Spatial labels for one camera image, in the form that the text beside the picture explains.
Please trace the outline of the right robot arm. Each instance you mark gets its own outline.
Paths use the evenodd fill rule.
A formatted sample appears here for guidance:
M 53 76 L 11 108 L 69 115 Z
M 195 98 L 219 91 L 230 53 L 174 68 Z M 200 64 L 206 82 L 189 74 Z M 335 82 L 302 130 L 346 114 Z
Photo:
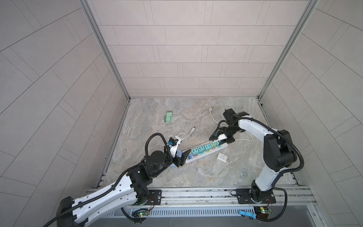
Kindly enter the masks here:
M 223 116 L 224 120 L 218 122 L 209 140 L 230 144 L 235 142 L 234 135 L 237 132 L 248 132 L 263 143 L 265 166 L 252 182 L 248 199 L 256 204 L 267 201 L 268 205 L 271 205 L 272 202 L 268 197 L 274 190 L 282 191 L 285 198 L 284 205 L 277 216 L 268 218 L 266 214 L 261 213 L 254 217 L 263 222 L 278 220 L 285 212 L 288 196 L 286 189 L 276 187 L 276 183 L 285 173 L 302 170 L 304 159 L 301 152 L 293 144 L 290 133 L 286 130 L 275 130 L 246 112 L 236 113 L 232 109 L 226 109 Z

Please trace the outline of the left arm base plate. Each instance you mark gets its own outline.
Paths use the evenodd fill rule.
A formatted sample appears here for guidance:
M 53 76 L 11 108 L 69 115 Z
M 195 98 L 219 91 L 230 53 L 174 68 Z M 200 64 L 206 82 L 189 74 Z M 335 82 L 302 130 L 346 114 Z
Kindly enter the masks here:
M 134 205 L 136 206 L 151 206 L 151 205 L 160 205 L 162 198 L 162 190 L 149 190 L 149 195 L 145 198 L 145 200 L 137 200 Z

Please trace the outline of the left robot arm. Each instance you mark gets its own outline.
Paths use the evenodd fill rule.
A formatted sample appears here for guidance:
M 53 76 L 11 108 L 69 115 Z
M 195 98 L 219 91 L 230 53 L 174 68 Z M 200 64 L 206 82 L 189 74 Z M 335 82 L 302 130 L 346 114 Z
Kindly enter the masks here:
M 152 134 L 145 143 L 145 156 L 140 163 L 124 170 L 117 180 L 87 196 L 63 199 L 56 217 L 59 227 L 88 227 L 106 214 L 133 204 L 145 203 L 150 195 L 148 185 L 170 165 L 183 166 L 191 150 L 177 154 L 181 139 L 177 136 L 166 141 L 161 133 Z

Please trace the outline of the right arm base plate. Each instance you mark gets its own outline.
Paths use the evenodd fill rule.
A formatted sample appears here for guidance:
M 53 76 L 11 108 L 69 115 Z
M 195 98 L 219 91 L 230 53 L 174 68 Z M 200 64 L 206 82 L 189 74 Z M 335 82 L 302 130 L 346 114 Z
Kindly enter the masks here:
M 267 204 L 276 203 L 275 195 L 272 189 L 262 192 L 259 188 L 236 189 L 235 195 L 239 204 Z

